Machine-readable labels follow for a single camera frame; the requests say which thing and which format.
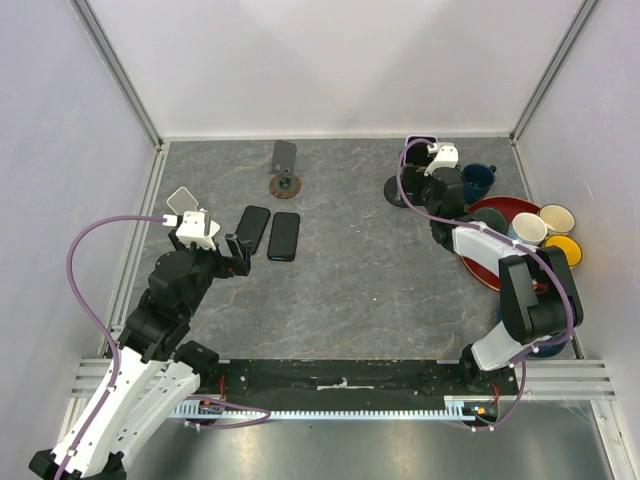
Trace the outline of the black clamp phone stand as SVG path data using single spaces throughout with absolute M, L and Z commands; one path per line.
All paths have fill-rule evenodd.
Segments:
M 390 177 L 384 184 L 383 195 L 392 205 L 399 208 L 406 208 L 406 202 L 398 188 L 401 183 L 406 198 L 415 206 L 424 205 L 423 191 L 426 188 L 427 178 L 424 176 L 425 167 L 415 165 L 405 166 L 400 175 L 400 180 L 396 176 Z

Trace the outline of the black phone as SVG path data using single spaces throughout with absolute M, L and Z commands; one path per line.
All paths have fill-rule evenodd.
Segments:
M 270 217 L 270 210 L 264 207 L 249 205 L 244 209 L 235 234 L 239 241 L 251 247 L 251 255 L 256 254 Z
M 300 215 L 293 212 L 277 212 L 272 221 L 267 258 L 271 261 L 295 260 L 300 228 Z

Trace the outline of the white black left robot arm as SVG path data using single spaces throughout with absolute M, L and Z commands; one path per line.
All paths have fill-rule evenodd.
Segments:
M 165 418 L 188 396 L 218 385 L 218 354 L 183 339 L 214 280 L 249 274 L 251 245 L 229 234 L 224 256 L 211 237 L 169 237 L 174 249 L 157 260 L 86 409 L 56 447 L 32 457 L 38 477 L 125 478 Z

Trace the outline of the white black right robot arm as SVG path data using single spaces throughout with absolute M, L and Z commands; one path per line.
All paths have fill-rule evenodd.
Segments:
M 502 320 L 464 348 L 457 371 L 465 391 L 481 393 L 493 383 L 495 370 L 541 345 L 566 341 L 583 323 L 584 309 L 566 254 L 512 239 L 493 221 L 468 211 L 460 170 L 436 169 L 428 192 L 421 214 L 430 220 L 434 239 L 499 278 Z

